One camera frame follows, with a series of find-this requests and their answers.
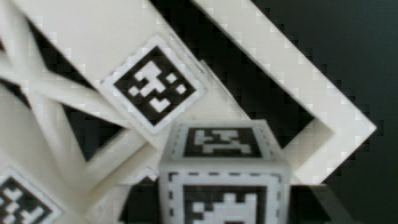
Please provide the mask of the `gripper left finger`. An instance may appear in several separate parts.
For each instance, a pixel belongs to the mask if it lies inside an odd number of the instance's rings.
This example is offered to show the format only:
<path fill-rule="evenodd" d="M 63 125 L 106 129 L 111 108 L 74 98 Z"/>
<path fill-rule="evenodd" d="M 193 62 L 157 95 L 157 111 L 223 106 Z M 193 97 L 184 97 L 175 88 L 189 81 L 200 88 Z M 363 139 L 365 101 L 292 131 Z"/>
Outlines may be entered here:
<path fill-rule="evenodd" d="M 134 184 L 113 187 L 88 220 L 90 224 L 161 224 L 157 179 L 145 177 Z"/>

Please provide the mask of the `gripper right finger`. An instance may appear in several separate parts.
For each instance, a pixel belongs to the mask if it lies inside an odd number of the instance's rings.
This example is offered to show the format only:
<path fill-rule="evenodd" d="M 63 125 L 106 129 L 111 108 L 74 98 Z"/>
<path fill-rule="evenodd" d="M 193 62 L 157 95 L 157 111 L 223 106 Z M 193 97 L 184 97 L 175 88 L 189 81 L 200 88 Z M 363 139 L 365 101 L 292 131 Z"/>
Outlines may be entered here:
<path fill-rule="evenodd" d="M 291 186 L 287 224 L 354 224 L 324 184 Z"/>

